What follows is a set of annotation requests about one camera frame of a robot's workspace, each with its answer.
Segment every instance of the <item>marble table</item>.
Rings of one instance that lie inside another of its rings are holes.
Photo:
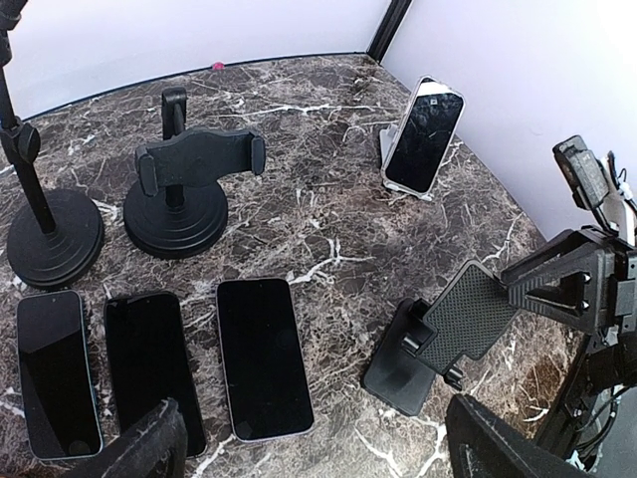
[[[169,86],[186,87],[188,124],[253,127],[268,144],[262,176],[222,180],[230,220],[221,241],[183,261],[135,249],[121,216],[135,181],[133,151],[160,138],[160,94]],[[542,239],[458,138],[432,202],[381,185],[378,132],[398,122],[407,99],[407,90],[365,55],[326,56],[155,81],[33,121],[42,135],[36,166],[44,186],[84,191],[106,223],[102,255],[74,286],[86,301],[106,442],[117,426],[104,300],[166,289],[181,300],[208,437],[206,453],[188,460],[187,476],[451,476],[444,416],[452,390],[437,379],[421,414],[407,418],[365,392],[361,375],[403,297],[433,300],[466,260],[499,271]],[[16,280],[3,254],[11,218],[24,203],[10,168],[0,172],[0,197],[0,471],[59,476],[73,463],[42,464],[27,443],[14,314],[18,301],[36,291]],[[303,436],[242,444],[229,424],[212,293],[224,279],[259,276],[292,284],[316,423]],[[482,360],[461,361],[465,391],[532,435],[575,346],[563,327],[521,314]]]

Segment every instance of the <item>white smartphone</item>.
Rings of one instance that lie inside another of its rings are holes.
[[[447,85],[431,77],[418,81],[382,164],[385,187],[428,197],[464,106],[462,95]]]

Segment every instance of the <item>adjustable phone stand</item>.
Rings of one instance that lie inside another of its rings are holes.
[[[67,286],[83,276],[104,243],[104,223],[93,202],[78,191],[42,191],[33,163],[40,152],[40,135],[13,113],[4,66],[11,61],[7,30],[20,20],[26,2],[0,15],[0,140],[15,167],[29,206],[18,211],[7,239],[11,268],[26,284],[44,290]],[[11,5],[3,4],[5,10]]]
[[[160,259],[182,259],[212,247],[228,223],[228,201],[217,182],[227,174],[261,174],[263,139],[253,131],[185,128],[186,91],[161,95],[162,142],[135,152],[139,181],[123,205],[128,237]]]
[[[436,301],[404,300],[363,377],[363,387],[409,416],[417,415],[436,374],[461,390],[461,356],[480,359],[516,314],[506,288],[469,261]]]

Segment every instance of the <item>black round base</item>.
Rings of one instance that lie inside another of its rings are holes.
[[[104,244],[104,223],[95,204],[69,189],[45,193],[57,228],[43,234],[31,208],[24,206],[11,223],[7,257],[26,284],[55,291],[82,277]]]
[[[184,187],[184,203],[166,205],[166,191],[148,197],[136,182],[123,204],[123,223],[132,243],[160,259],[195,256],[215,244],[228,223],[228,200],[216,182]]]

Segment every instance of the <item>white wall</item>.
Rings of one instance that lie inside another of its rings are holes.
[[[383,64],[466,99],[459,135],[550,237],[594,223],[552,147],[613,149],[637,189],[637,7],[622,0],[414,0]]]
[[[389,0],[30,0],[6,67],[22,118],[160,76],[364,52]]]

